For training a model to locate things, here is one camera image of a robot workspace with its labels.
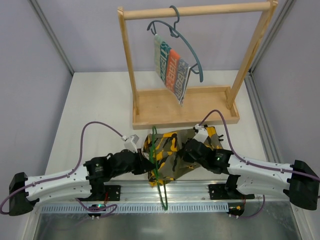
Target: wooden tray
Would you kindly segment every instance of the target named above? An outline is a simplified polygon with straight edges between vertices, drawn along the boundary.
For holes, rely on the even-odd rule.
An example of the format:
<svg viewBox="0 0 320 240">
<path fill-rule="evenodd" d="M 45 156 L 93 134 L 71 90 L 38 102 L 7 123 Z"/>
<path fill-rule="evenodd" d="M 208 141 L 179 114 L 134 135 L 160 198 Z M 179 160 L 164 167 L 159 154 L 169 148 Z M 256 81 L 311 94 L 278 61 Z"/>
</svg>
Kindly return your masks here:
<svg viewBox="0 0 320 240">
<path fill-rule="evenodd" d="M 133 108 L 133 129 L 194 126 L 213 109 L 222 112 L 227 124 L 236 124 L 240 119 L 236 103 L 231 109 L 227 108 L 230 90 L 229 85 L 188 87 L 183 106 L 166 88 L 138 90 L 139 115 Z M 213 113 L 205 123 L 217 125 L 222 124 L 222 120 L 217 113 Z"/>
</svg>

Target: folded towel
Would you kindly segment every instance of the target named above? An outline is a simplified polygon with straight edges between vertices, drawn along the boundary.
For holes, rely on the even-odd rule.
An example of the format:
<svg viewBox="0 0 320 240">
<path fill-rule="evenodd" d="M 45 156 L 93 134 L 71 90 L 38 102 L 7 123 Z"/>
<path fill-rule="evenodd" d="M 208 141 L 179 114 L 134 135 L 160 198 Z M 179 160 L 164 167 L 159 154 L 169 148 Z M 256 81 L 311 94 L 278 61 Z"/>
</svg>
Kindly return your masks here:
<svg viewBox="0 0 320 240">
<path fill-rule="evenodd" d="M 182 105 L 190 76 L 190 66 L 158 34 L 154 36 L 154 64 L 155 72 Z"/>
</svg>

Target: wooden clothes rack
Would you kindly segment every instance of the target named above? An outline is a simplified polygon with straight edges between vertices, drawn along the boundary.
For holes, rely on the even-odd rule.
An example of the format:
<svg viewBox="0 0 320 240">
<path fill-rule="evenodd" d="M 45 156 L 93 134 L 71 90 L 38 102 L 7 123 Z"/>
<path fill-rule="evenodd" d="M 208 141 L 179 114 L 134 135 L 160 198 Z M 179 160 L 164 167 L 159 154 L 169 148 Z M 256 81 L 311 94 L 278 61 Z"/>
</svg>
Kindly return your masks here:
<svg viewBox="0 0 320 240">
<path fill-rule="evenodd" d="M 166 88 L 137 90 L 126 26 L 126 21 L 128 20 L 176 17 L 177 14 L 175 10 L 172 8 L 159 8 L 124 11 L 123 7 L 118 7 L 118 18 L 133 96 L 133 128 L 150 129 L 152 126 L 170 128 L 194 125 L 199 123 L 212 109 L 220 110 L 228 124 L 236 124 L 240 119 L 235 103 L 236 96 L 257 53 L 277 5 L 277 0 L 267 0 L 265 2 L 177 8 L 181 17 L 262 12 L 232 87 L 229 85 L 188 87 L 183 101 L 183 107 L 177 103 L 175 96 Z M 221 124 L 222 121 L 218 115 L 212 114 L 206 123 Z"/>
</svg>

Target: gray backdrop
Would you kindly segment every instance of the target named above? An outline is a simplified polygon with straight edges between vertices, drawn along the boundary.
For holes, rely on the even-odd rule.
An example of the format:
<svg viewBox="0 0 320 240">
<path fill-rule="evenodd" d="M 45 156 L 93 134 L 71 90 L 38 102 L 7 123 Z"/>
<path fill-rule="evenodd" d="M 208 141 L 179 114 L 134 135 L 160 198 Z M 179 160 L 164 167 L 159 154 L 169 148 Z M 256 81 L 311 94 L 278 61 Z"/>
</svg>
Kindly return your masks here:
<svg viewBox="0 0 320 240">
<path fill-rule="evenodd" d="M 254 77 L 282 159 L 320 176 L 320 2 L 296 1 Z M 319 234 L 320 211 L 308 212 Z"/>
<path fill-rule="evenodd" d="M 28 1 L 1 1 L 0 201 L 14 174 L 45 173 L 70 83 Z M 0 215 L 0 239 L 20 239 L 27 219 Z"/>
<path fill-rule="evenodd" d="M 126 71 L 127 64 L 117 7 L 126 10 L 263 2 L 265 0 L 38 0 L 75 72 Z M 285 0 L 279 0 L 278 14 Z M 194 48 L 205 70 L 240 67 L 260 12 L 185 16 L 177 24 Z M 173 23 L 175 18 L 163 18 Z M 150 19 L 127 22 L 135 70 L 153 70 L 153 35 Z M 157 31 L 189 64 L 195 63 L 181 39 L 170 37 L 166 26 Z"/>
</svg>

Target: camouflage clothing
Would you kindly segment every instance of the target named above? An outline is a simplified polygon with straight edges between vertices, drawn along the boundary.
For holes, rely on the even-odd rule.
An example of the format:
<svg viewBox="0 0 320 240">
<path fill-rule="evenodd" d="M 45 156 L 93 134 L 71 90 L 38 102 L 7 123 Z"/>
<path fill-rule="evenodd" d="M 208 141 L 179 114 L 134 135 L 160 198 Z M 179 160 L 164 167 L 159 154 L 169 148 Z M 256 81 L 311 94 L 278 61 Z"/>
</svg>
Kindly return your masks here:
<svg viewBox="0 0 320 240">
<path fill-rule="evenodd" d="M 205 127 L 208 138 L 204 144 L 211 149 L 222 149 L 214 126 Z M 153 159 L 158 163 L 158 180 L 161 185 L 174 181 L 179 177 L 200 167 L 198 163 L 183 161 L 182 153 L 186 142 L 195 136 L 194 130 L 184 129 L 163 134 L 154 135 L 155 153 Z M 143 152 L 149 153 L 152 146 L 152 134 L 149 134 L 143 145 Z M 148 172 L 148 180 L 151 186 L 156 186 L 156 177 L 153 171 Z"/>
</svg>

